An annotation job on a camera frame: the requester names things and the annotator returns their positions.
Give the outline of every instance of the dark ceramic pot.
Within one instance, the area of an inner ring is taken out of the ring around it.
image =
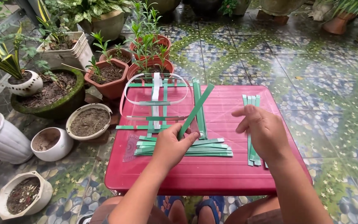
[[[222,5],[223,0],[192,0],[190,6],[197,16],[212,17]]]

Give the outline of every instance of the hand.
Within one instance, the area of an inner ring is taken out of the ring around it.
[[[160,132],[157,137],[156,146],[154,147],[152,161],[165,171],[171,170],[176,166],[185,155],[186,151],[198,138],[198,133],[190,133],[186,138],[177,140],[177,135],[183,124],[175,123],[166,130]]]
[[[292,155],[281,117],[254,105],[246,105],[231,114],[234,117],[246,116],[238,125],[236,132],[247,131],[251,134],[256,153],[267,164]]]

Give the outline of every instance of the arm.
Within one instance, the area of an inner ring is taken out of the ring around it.
[[[236,132],[249,132],[255,151],[268,164],[276,183],[284,223],[333,223],[292,154],[281,118],[253,105],[234,111],[232,115],[245,116]]]
[[[147,223],[162,181],[198,138],[198,133],[191,133],[178,141],[176,136],[181,127],[176,123],[158,134],[151,161],[110,213],[109,224]]]

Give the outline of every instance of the tiled floor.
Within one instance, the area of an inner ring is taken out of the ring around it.
[[[358,21],[345,35],[330,36],[321,31],[320,22],[307,17],[310,6],[304,5],[286,26],[277,27],[256,21],[256,2],[242,18],[214,22],[197,21],[189,7],[180,5],[175,22],[164,29],[173,44],[175,73],[203,84],[268,87],[334,223],[358,223],[358,43],[353,42]],[[8,119],[29,138],[56,125],[18,113]],[[114,136],[100,147],[79,145],[57,162],[33,158],[20,166],[0,163],[0,188],[28,170],[37,170],[54,188],[49,206],[12,223],[73,224],[113,196],[103,178]],[[222,221],[260,197],[228,196]],[[199,199],[184,199],[189,220]]]

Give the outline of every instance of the right hand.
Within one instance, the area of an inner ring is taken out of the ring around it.
[[[231,114],[234,117],[245,116],[236,132],[251,134],[256,153],[267,164],[292,155],[281,117],[254,105],[246,105]]]

